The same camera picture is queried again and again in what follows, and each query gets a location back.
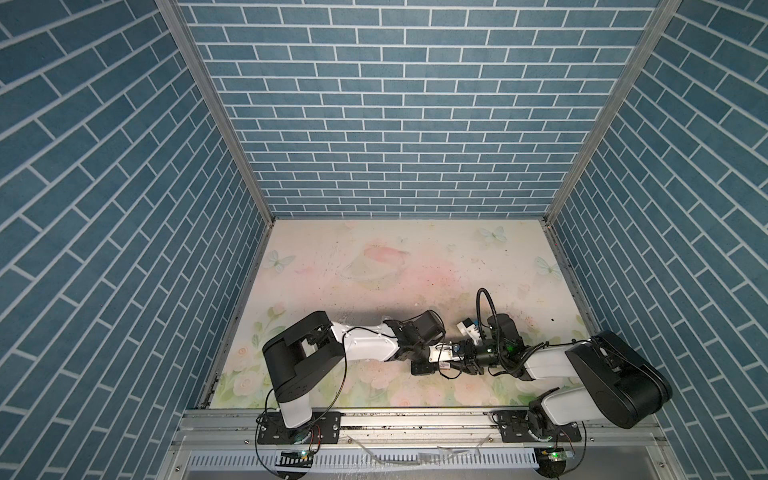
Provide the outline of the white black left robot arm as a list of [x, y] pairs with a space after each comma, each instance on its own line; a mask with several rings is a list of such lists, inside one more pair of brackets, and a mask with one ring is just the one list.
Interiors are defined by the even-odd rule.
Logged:
[[375, 326], [333, 322], [324, 311], [309, 314], [262, 346], [285, 427], [296, 429], [311, 422], [309, 394], [338, 363], [420, 361], [445, 334], [444, 323], [433, 310]]

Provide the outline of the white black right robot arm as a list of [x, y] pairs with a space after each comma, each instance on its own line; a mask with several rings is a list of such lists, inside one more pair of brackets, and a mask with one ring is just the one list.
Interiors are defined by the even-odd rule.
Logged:
[[501, 376], [528, 382], [576, 379], [577, 387], [555, 387], [529, 403], [526, 422], [536, 436], [592, 420], [630, 429], [673, 396], [666, 377], [611, 331], [527, 345], [506, 314], [488, 319], [462, 364], [478, 374], [493, 367]]

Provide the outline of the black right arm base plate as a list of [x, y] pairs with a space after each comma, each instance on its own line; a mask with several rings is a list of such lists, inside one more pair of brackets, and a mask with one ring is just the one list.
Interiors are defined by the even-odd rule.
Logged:
[[555, 425], [539, 413], [523, 409], [494, 410], [488, 414], [503, 443], [555, 443], [576, 444], [582, 441], [578, 423]]

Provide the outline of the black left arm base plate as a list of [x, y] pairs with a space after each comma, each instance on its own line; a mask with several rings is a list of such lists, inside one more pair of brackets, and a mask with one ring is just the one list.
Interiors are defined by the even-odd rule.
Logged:
[[330, 411], [324, 415], [314, 412], [309, 422], [288, 428], [278, 411], [268, 411], [260, 418], [257, 441], [263, 445], [337, 444], [342, 414]]

